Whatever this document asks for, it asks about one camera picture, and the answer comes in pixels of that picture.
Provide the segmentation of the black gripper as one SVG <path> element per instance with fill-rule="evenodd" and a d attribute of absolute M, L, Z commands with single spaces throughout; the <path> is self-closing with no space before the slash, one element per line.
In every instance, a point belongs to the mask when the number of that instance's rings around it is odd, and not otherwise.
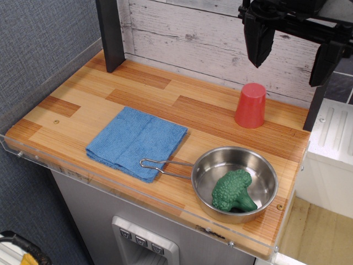
<path fill-rule="evenodd" d="M 326 83 L 343 56 L 343 44 L 352 44 L 352 1 L 243 1 L 238 11 L 248 59 L 256 68 L 270 54 L 276 30 L 321 44 L 311 87 Z"/>

